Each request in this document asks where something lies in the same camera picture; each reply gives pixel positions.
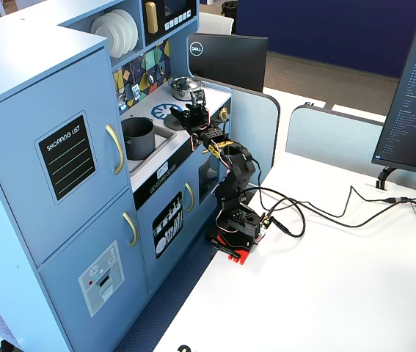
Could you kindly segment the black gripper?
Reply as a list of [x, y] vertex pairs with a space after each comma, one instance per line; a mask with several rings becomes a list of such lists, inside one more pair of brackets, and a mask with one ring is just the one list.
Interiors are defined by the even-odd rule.
[[188, 131], [200, 131], [207, 128], [210, 123], [210, 115], [202, 104], [186, 104], [186, 110], [183, 110], [180, 106], [172, 105], [170, 107], [171, 114], [176, 118], [180, 128]]

